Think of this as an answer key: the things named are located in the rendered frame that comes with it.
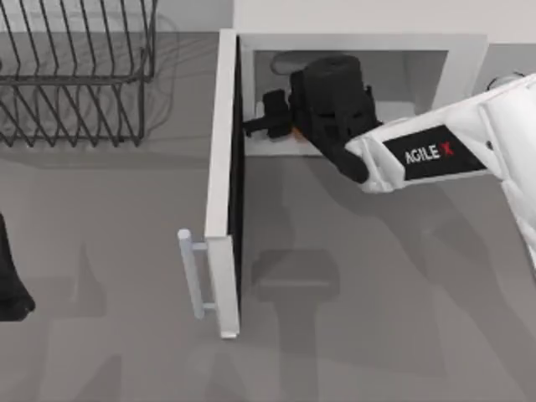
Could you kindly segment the pale grey rounded box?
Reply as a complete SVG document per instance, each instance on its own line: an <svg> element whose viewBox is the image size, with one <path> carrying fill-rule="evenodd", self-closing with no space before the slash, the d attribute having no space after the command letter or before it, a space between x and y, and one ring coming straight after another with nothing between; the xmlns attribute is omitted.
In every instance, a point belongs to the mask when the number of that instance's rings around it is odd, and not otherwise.
<svg viewBox="0 0 536 402"><path fill-rule="evenodd" d="M310 54L300 51L280 52L273 56L270 69L274 75L291 75L310 63Z"/></svg>

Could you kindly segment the white cabinet door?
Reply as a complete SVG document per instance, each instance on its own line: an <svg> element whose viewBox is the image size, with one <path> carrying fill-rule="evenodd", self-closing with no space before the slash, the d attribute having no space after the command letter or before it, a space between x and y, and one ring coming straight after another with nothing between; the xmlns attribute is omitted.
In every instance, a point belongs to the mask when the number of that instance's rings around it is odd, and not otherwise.
<svg viewBox="0 0 536 402"><path fill-rule="evenodd" d="M219 32L204 239L219 335L240 334L241 209L244 190L240 36Z"/></svg>

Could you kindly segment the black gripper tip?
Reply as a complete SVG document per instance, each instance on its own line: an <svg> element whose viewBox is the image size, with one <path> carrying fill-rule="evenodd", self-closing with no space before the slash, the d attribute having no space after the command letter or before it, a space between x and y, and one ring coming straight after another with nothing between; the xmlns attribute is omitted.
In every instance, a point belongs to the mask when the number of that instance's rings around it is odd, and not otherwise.
<svg viewBox="0 0 536 402"><path fill-rule="evenodd" d="M15 267L7 226L0 213L0 322L21 322L35 308L35 300Z"/></svg>

